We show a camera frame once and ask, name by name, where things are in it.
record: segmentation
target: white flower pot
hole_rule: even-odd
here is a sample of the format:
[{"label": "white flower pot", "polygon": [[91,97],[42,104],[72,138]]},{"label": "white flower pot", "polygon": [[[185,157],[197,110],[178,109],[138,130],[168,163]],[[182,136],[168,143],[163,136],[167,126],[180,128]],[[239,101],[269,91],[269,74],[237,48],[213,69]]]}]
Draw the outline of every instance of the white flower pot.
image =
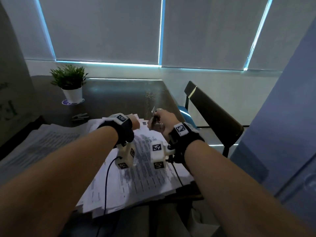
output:
[{"label": "white flower pot", "polygon": [[82,87],[75,90],[62,90],[69,103],[75,104],[82,102]]}]

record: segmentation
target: blue chair seat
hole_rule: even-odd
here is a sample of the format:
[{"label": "blue chair seat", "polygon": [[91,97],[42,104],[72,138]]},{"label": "blue chair seat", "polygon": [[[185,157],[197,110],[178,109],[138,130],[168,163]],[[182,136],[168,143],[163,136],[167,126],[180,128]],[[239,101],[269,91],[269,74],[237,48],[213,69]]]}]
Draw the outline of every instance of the blue chair seat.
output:
[{"label": "blue chair seat", "polygon": [[185,119],[185,122],[191,124],[194,128],[197,129],[193,119],[191,118],[191,115],[188,113],[188,110],[184,106],[181,106],[181,105],[178,105],[178,109],[181,115],[183,116],[183,118]]}]

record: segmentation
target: hand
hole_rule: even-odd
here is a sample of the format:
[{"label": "hand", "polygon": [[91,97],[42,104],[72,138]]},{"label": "hand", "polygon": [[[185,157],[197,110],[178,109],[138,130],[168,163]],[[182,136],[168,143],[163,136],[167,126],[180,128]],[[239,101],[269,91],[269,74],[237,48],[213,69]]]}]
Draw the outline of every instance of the hand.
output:
[{"label": "hand", "polygon": [[133,127],[132,127],[132,130],[136,130],[136,129],[139,129],[140,125],[139,125],[139,121],[138,119],[136,118],[135,115],[127,115],[127,117],[132,121],[133,123]]},{"label": "hand", "polygon": [[[163,135],[165,138],[168,138],[169,133],[173,130],[173,126],[179,124],[180,121],[176,118],[175,114],[170,113],[163,109],[157,109],[154,113],[155,116],[160,117],[160,123],[164,124],[165,129],[163,130]],[[149,129],[151,129],[151,123],[153,118],[148,123]]]}]

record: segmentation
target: green plant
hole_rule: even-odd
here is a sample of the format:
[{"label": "green plant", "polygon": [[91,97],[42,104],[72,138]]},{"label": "green plant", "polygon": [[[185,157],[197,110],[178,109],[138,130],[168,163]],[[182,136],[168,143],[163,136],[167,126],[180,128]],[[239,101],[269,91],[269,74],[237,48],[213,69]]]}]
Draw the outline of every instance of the green plant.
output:
[{"label": "green plant", "polygon": [[59,86],[64,90],[75,90],[82,87],[86,82],[88,73],[84,73],[83,67],[75,67],[66,65],[62,69],[57,67],[56,70],[51,69],[54,80],[51,82],[55,86]]}]

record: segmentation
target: wrist strap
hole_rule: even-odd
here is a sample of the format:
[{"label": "wrist strap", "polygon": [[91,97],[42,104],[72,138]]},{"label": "wrist strap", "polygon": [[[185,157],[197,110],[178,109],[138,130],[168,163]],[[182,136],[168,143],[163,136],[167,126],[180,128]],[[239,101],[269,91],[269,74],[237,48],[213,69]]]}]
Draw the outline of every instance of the wrist strap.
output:
[{"label": "wrist strap", "polygon": [[170,144],[176,149],[173,161],[175,163],[185,163],[184,153],[193,141],[204,139],[199,135],[197,129],[191,126],[189,123],[179,123],[176,124],[173,130],[169,134]]},{"label": "wrist strap", "polygon": [[105,119],[105,121],[99,125],[98,128],[103,126],[113,127],[118,134],[118,141],[115,144],[126,144],[126,142],[132,142],[134,139],[134,132],[132,130],[133,123],[132,121],[122,113],[111,115]]}]

